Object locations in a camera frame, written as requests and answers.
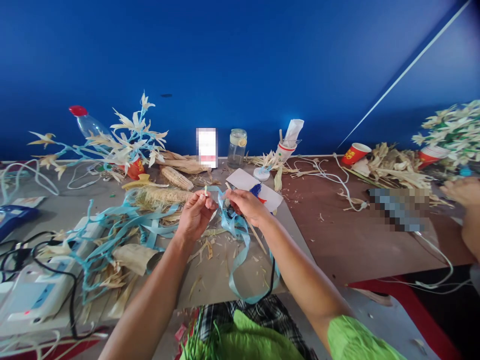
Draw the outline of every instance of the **red bottle cap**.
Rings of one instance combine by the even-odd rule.
[[[87,109],[80,105],[70,106],[68,109],[76,117],[85,116],[89,114]]]

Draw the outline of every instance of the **power strip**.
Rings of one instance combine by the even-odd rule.
[[[83,217],[75,229],[80,229],[87,223]],[[86,227],[85,237],[98,239],[104,228],[97,222],[92,222]],[[82,241],[71,246],[80,258],[85,259],[96,245],[91,241]],[[69,256],[56,256],[46,263],[52,269],[69,272],[79,276],[82,267]],[[36,263],[23,268],[15,281],[3,283],[0,286],[7,292],[0,308],[0,327],[30,327],[34,331],[36,325],[41,324],[55,316],[65,299],[72,290],[73,279],[65,274],[48,271]]]

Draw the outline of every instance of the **red cup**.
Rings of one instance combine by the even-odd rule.
[[[418,152],[418,158],[422,161],[418,169],[434,164],[441,159],[445,159],[450,151],[439,146],[425,146]]]
[[[369,148],[367,145],[363,145],[359,142],[354,142],[351,145],[350,150],[348,150],[341,158],[341,162],[345,165],[353,165],[371,151],[372,149]]]
[[[120,169],[125,171],[125,166],[119,166]],[[130,179],[138,180],[140,174],[145,174],[145,168],[142,164],[142,159],[138,158],[136,161],[132,162],[128,167],[127,175]]]

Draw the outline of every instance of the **plaid shorts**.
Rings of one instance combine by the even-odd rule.
[[[219,327],[233,324],[235,310],[240,310],[261,327],[273,329],[282,334],[293,343],[305,360],[318,360],[314,350],[307,346],[299,328],[276,295],[270,295],[255,305],[247,304],[243,300],[205,305],[203,316],[198,324],[200,340],[205,342],[210,337],[215,328],[214,320]]]

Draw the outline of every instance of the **green shirt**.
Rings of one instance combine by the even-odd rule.
[[[220,339],[220,359],[303,360],[289,339],[273,329],[254,323],[239,310],[234,313],[231,331],[221,334]],[[190,340],[180,360],[206,359],[205,345],[198,341],[196,346],[192,346]],[[339,316],[330,322],[328,344],[333,360],[405,360],[362,323],[348,316]]]

